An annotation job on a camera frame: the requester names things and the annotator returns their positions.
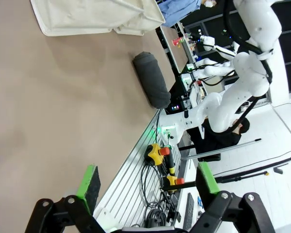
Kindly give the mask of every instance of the black hair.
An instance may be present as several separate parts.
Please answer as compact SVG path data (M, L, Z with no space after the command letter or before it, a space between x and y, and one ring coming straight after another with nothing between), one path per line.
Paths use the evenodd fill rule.
M247 132L250 128L250 122L248 121L247 118L244 118L241 124L242 124L242 127L239 129L240 134Z

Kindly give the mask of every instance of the red button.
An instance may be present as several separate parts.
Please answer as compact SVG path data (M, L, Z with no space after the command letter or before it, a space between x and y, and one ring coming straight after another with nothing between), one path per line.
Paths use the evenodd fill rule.
M160 155L166 156L169 155L169 148L168 147L163 147L159 149Z
M176 184L184 184L184 179L183 178L176 179Z

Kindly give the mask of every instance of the gray fabric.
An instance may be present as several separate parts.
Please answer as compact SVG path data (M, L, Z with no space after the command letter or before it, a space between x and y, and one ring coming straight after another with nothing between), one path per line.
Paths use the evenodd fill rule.
M170 93L154 55L142 52L132 62L151 105L157 109L167 108L170 104Z

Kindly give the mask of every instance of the blue cloth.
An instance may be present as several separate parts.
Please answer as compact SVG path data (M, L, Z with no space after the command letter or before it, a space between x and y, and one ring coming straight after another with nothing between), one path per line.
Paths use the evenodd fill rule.
M160 10L166 20L163 24L172 27L189 13L200 8L201 0L166 0L159 4Z

